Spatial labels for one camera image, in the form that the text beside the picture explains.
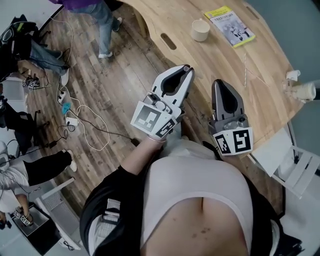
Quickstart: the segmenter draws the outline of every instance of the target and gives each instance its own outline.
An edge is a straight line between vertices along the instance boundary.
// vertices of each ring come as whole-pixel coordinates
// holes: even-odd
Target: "magazine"
[[[223,33],[232,47],[241,46],[256,36],[228,6],[204,14]]]

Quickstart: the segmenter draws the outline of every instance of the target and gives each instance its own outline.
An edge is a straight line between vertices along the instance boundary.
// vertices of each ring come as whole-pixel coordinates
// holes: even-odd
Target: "floor plank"
[[[72,97],[79,99],[105,120],[109,131],[141,139],[144,134],[130,125],[137,102],[145,97],[157,75],[174,64],[164,58],[149,37],[142,37],[131,7],[124,4],[114,15],[123,17],[124,21],[123,28],[118,33],[112,33],[111,48],[115,58],[110,60],[98,59],[99,29],[93,18],[64,9],[56,15],[56,20],[68,22],[73,30],[67,87]],[[68,24],[50,21],[47,29],[52,31],[45,40],[50,49],[65,51],[70,48],[72,33]],[[47,74],[52,87],[29,93],[27,105],[30,112],[38,109],[42,111],[39,122],[51,122],[47,136],[53,141],[60,137],[58,126],[65,122],[61,107],[56,102],[59,78],[50,71]],[[207,121],[212,113],[207,112],[206,104],[208,103],[204,101],[199,90],[193,86],[184,102],[186,116],[183,118],[183,127],[190,139],[198,143],[212,143],[207,133]],[[78,106],[79,103],[72,100],[71,109],[74,112]],[[101,120],[85,107],[81,108],[80,116],[100,129],[106,129]],[[108,135],[88,123],[84,126],[89,143],[97,148],[103,147],[108,141]],[[90,192],[118,167],[134,146],[127,138],[111,135],[106,148],[96,151],[87,145],[84,128],[80,124],[74,132],[68,133],[67,140],[61,139],[57,146],[42,150],[41,153],[47,156],[62,149],[71,149],[74,152],[78,171],[64,171],[55,181],[61,184],[70,177],[75,178],[75,182],[62,192],[79,215]],[[280,213],[283,200],[281,186],[254,166],[248,158],[237,160],[236,165],[267,197],[277,213]]]

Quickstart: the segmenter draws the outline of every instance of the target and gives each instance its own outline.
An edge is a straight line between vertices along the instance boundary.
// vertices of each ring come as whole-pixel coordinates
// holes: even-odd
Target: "black pants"
[[[38,185],[53,179],[69,166],[71,161],[71,155],[68,152],[63,153],[62,151],[42,157],[34,162],[23,161],[28,173],[29,185]]]

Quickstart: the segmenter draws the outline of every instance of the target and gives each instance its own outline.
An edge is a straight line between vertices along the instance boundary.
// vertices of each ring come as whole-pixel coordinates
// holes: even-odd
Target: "person wearing black pants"
[[[56,154],[42,157],[34,162],[15,159],[9,164],[5,159],[7,146],[0,150],[0,222],[6,222],[5,213],[15,210],[33,224],[33,218],[29,213],[29,202],[25,194],[15,194],[14,190],[27,186],[39,185],[47,182],[62,173],[68,166],[73,172],[77,171],[77,164],[71,150],[62,150]]]

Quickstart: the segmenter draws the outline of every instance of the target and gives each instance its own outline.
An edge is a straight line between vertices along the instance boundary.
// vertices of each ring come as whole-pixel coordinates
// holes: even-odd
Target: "person wearing purple shirt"
[[[123,21],[121,17],[118,19],[112,15],[110,8],[104,0],[49,0],[54,4],[63,5],[72,13],[89,14],[94,17],[100,30],[99,40],[99,58],[105,59],[113,56],[110,51],[111,32],[118,32]]]

